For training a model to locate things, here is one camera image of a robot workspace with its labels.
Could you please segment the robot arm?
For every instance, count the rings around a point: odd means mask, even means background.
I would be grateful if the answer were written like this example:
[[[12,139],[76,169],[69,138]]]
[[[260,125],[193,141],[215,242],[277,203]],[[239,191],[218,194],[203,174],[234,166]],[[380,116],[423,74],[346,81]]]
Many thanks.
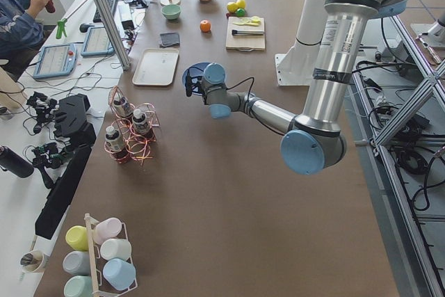
[[[251,92],[231,93],[223,66],[208,63],[198,75],[183,74],[187,96],[200,95],[214,119],[242,111],[274,132],[284,134],[280,152],[285,164],[312,175],[338,163],[346,141],[337,122],[366,24],[400,14],[407,0],[325,0],[327,14],[305,106],[300,115],[274,106]]]

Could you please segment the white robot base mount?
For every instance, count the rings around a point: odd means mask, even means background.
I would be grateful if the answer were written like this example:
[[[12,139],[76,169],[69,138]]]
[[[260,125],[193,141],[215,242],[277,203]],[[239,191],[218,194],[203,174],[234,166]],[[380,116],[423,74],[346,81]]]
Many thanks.
[[[296,40],[286,54],[275,55],[280,86],[308,86],[312,79],[327,19],[325,0],[305,0]]]

